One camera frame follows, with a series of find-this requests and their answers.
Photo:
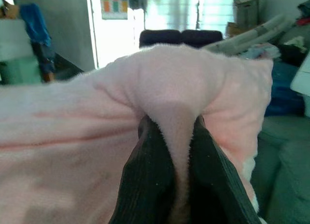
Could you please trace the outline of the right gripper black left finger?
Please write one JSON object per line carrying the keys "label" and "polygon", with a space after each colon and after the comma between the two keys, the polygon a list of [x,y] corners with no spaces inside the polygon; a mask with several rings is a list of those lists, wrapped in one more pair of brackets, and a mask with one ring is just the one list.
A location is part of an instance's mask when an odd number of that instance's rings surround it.
{"label": "right gripper black left finger", "polygon": [[149,116],[123,167],[111,224],[165,224],[176,194],[175,168],[158,125]]}

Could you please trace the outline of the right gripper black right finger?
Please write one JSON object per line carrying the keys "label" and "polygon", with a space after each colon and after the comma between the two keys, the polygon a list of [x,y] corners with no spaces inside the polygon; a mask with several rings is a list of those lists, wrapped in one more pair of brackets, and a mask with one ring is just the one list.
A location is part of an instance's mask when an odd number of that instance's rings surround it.
{"label": "right gripper black right finger", "polygon": [[235,166],[199,116],[189,153],[190,217],[193,224],[259,224]]}

